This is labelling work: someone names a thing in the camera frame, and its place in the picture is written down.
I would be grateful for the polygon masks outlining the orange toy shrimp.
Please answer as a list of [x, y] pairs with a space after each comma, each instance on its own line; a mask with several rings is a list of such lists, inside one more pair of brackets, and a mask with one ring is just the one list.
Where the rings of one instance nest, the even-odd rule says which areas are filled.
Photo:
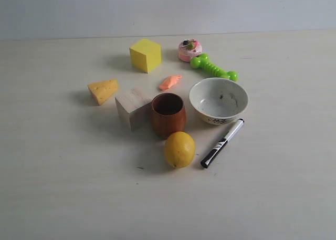
[[182, 78], [181, 75], [169, 76], [159, 85], [159, 89], [163, 91], [168, 90], [172, 88], [174, 85], [176, 85], [181, 78]]

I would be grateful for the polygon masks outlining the brown wooden cup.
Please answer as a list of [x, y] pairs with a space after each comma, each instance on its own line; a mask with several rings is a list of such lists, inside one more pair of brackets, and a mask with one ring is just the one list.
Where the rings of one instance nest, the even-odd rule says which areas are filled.
[[182, 98], [174, 93], [157, 95], [151, 103], [151, 124], [155, 134], [162, 139], [184, 131], [186, 110]]

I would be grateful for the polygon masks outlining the light wooden cube block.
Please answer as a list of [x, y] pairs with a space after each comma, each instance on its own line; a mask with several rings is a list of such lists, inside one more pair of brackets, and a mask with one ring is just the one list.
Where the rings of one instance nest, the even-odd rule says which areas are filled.
[[152, 98], [140, 88], [132, 88], [115, 96], [119, 117], [135, 131], [146, 124], [150, 118]]

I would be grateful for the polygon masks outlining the yellow lemon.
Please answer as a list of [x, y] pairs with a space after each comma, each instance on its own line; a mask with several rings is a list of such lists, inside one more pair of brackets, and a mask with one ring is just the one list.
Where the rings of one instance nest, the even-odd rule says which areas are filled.
[[174, 168], [184, 168], [190, 165], [195, 157], [196, 145], [194, 139], [186, 132], [172, 133], [164, 146], [166, 162]]

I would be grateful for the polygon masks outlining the white ceramic bowl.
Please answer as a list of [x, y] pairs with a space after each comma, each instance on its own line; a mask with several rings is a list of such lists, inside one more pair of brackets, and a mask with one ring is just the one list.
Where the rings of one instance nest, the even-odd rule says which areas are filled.
[[239, 84], [215, 77], [196, 83], [188, 98], [201, 120], [217, 126], [234, 121], [249, 102], [247, 92]]

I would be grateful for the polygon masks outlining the black white marker pen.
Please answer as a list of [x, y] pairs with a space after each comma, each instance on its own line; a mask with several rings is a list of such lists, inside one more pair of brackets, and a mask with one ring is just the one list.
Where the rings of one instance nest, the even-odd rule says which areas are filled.
[[221, 150], [226, 146], [226, 144], [232, 139], [232, 137], [239, 131], [239, 129], [244, 125], [243, 119], [237, 119], [227, 133], [214, 145], [214, 147], [209, 151], [209, 153], [200, 161], [203, 168], [207, 169], [213, 160], [218, 156]]

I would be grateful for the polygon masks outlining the yellow cube block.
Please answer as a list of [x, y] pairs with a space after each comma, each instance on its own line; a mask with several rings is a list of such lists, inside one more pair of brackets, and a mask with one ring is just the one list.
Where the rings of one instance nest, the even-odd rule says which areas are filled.
[[162, 47], [149, 39], [141, 39], [130, 48], [132, 66], [150, 73], [162, 62]]

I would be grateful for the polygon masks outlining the green bone toy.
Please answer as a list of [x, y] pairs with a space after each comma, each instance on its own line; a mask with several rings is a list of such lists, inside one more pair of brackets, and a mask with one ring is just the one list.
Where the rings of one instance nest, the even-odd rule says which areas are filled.
[[213, 77], [229, 79], [231, 81], [238, 81], [238, 73], [235, 71], [224, 71], [210, 61], [208, 54], [200, 54], [191, 59], [190, 65], [193, 69], [202, 69]]

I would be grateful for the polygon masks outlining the pink toy cupcake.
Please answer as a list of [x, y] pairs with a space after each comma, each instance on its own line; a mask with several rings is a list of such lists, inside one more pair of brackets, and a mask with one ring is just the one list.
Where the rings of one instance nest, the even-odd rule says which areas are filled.
[[190, 62], [192, 58], [203, 52], [202, 45], [195, 39], [183, 40], [178, 46], [178, 58], [184, 62]]

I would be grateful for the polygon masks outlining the yellow cheese wedge toy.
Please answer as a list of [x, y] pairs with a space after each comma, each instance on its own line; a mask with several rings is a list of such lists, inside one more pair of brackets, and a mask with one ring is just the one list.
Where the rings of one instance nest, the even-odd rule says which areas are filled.
[[119, 86], [118, 81], [113, 79], [91, 83], [88, 85], [88, 89], [97, 104], [102, 105], [117, 92]]

